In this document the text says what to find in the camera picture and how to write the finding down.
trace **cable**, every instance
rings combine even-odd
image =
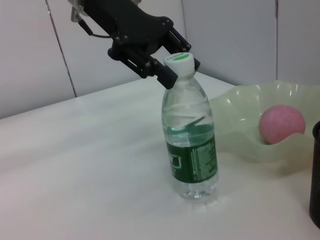
[[[96,37],[96,38],[101,38],[101,39],[110,39],[111,36],[102,36],[102,35],[97,35],[97,34],[94,34],[92,33],[91,35],[92,37]]]
[[[94,34],[94,32],[90,29],[90,27],[87,25],[87,23],[83,19],[80,19],[78,21],[78,24],[80,25],[80,27],[83,28],[83,30],[85,30],[85,32],[89,36],[93,36],[93,37],[101,38],[101,39],[110,39],[111,38],[111,36],[103,36],[103,35]]]

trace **bottle cap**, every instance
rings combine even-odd
[[[180,77],[195,72],[195,59],[189,52],[175,53],[166,57],[164,65],[171,68]]]

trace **black cylinder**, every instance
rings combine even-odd
[[[309,213],[314,224],[320,228],[320,121],[314,126],[312,134],[314,149]]]

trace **pink ball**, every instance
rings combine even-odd
[[[306,122],[299,110],[292,106],[277,105],[267,109],[261,116],[259,132],[269,144],[277,144],[292,134],[304,134]]]

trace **water bottle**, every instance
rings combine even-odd
[[[218,182],[214,121],[209,100],[195,79],[194,56],[167,57],[164,64],[177,75],[162,102],[162,126],[175,190],[187,199],[212,194]]]

